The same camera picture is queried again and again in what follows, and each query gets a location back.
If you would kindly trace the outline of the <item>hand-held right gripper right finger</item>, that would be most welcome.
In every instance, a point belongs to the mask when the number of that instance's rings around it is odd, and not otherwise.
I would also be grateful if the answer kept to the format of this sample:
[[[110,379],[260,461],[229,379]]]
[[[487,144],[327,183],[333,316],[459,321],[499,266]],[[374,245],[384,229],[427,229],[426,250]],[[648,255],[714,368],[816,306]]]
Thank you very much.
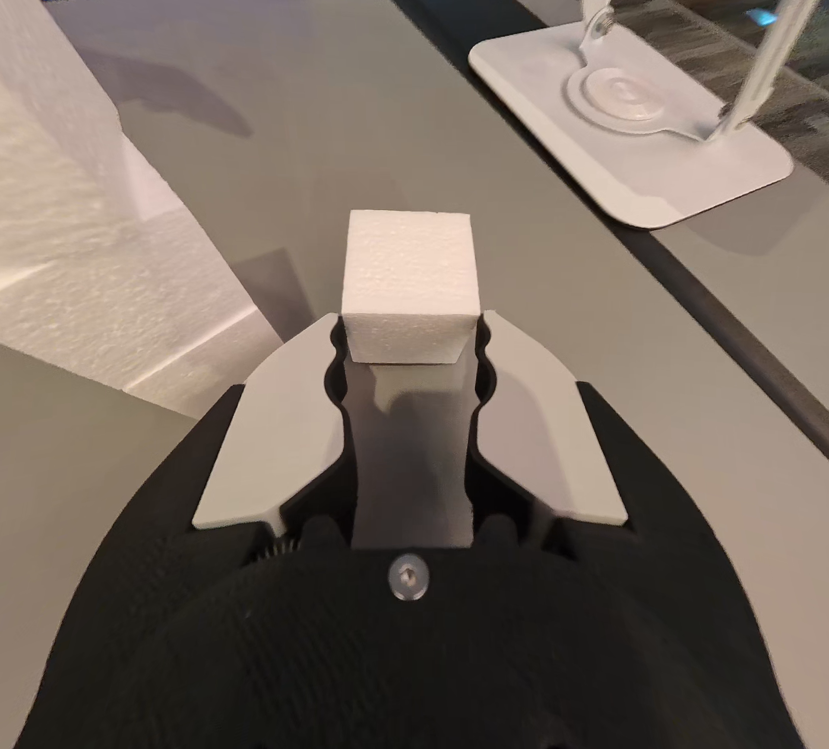
[[[464,467],[473,534],[508,517],[519,542],[538,506],[553,518],[622,527],[627,509],[573,373],[499,313],[478,319]]]

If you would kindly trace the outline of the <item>white document stand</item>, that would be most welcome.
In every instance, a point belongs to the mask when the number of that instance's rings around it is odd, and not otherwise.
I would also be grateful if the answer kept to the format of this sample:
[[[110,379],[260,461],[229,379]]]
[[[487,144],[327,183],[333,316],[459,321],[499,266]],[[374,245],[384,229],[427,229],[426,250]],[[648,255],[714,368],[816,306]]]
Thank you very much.
[[[579,0],[578,22],[482,41],[468,63],[606,215],[660,229],[793,173],[753,117],[819,1],[779,1],[729,104],[619,23],[613,0]]]

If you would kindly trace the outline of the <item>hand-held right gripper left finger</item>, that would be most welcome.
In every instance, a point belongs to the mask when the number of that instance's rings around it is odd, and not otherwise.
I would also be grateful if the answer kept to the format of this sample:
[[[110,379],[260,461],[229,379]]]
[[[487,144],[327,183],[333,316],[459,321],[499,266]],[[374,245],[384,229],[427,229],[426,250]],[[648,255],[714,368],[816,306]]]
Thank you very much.
[[[329,313],[269,355],[244,382],[192,517],[195,529],[263,523],[299,536],[328,516],[353,532],[357,469],[342,321]]]

